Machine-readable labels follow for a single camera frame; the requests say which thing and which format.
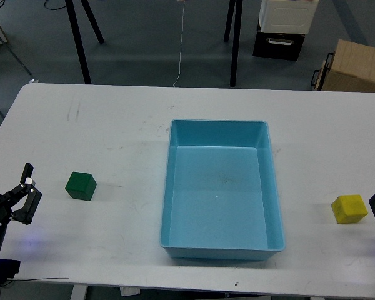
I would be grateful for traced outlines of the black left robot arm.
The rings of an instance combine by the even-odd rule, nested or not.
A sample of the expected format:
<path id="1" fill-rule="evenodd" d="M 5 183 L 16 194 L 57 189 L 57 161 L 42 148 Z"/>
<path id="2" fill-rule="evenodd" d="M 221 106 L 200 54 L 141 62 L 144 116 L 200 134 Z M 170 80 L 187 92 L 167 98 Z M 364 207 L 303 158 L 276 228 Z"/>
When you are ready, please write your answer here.
<path id="1" fill-rule="evenodd" d="M 29 225 L 33 221 L 42 193 L 32 179 L 34 167 L 26 163 L 20 183 L 12 190 L 0 194 L 0 251 L 10 221 Z"/>

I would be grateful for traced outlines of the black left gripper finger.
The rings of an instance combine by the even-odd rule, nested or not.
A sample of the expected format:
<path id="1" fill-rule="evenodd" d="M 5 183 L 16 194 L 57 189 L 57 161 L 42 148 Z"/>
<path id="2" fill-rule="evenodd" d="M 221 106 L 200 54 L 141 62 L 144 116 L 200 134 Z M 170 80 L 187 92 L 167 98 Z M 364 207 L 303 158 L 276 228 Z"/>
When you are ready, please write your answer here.
<path id="1" fill-rule="evenodd" d="M 35 186 L 35 181 L 32 179 L 33 170 L 33 165 L 27 162 L 21 175 L 20 186 Z"/>
<path id="2" fill-rule="evenodd" d="M 26 201 L 21 209 L 12 213 L 12 220 L 29 225 L 33 221 L 42 193 L 32 184 L 21 184 L 21 187 L 26 188 Z"/>

